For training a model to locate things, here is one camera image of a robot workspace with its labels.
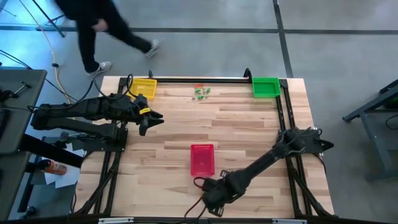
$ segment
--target black jacket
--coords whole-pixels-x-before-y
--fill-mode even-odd
[[[101,18],[99,15],[101,7],[110,0],[55,0],[55,2],[68,19],[93,26]]]

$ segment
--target green basket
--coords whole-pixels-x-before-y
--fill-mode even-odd
[[[252,78],[254,97],[271,98],[280,95],[278,78]]]

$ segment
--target yellow cable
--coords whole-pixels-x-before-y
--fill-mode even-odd
[[[24,4],[21,0],[19,0],[19,2],[23,5],[23,7],[24,7],[24,8],[26,9],[26,11],[29,13],[29,15],[31,16],[31,18],[36,22],[37,26],[38,26],[38,27],[40,28],[40,30],[43,32],[43,34],[44,34],[45,38],[47,39],[47,42],[49,43],[49,46],[50,46],[50,48],[51,48],[52,62],[53,62],[53,63],[57,63],[57,61],[56,61],[56,59],[55,59],[54,48],[52,47],[52,44],[51,44],[49,38],[47,37],[47,34],[45,33],[43,27],[37,22],[37,20],[36,20],[35,17],[32,15],[32,13],[30,13],[30,11],[28,10],[28,8],[25,6],[25,4]],[[70,101],[70,99],[69,99],[69,96],[67,95],[67,92],[65,91],[65,89],[63,88],[63,86],[62,86],[61,83],[60,83],[59,74],[58,74],[58,68],[57,68],[57,67],[54,67],[54,71],[55,71],[55,79],[56,79],[58,85],[60,86],[61,90],[63,91],[64,96],[67,98],[68,103],[71,104],[71,101]]]

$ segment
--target plastic basket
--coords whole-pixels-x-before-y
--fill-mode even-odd
[[[214,146],[212,144],[191,145],[191,175],[209,177],[214,172]]]
[[[148,100],[152,100],[153,98],[155,98],[156,83],[157,81],[154,79],[135,78],[132,81],[130,92],[134,95],[142,94]]]
[[[278,78],[253,78],[254,97],[277,97],[280,95],[280,86]]]

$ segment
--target person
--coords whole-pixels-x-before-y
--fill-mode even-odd
[[[131,33],[112,0],[55,0],[55,2],[68,19],[76,21],[81,59],[91,78],[107,72],[112,67],[111,62],[98,63],[94,59],[96,32],[107,32],[140,50],[147,58],[151,58],[159,46],[157,40],[149,42]]]

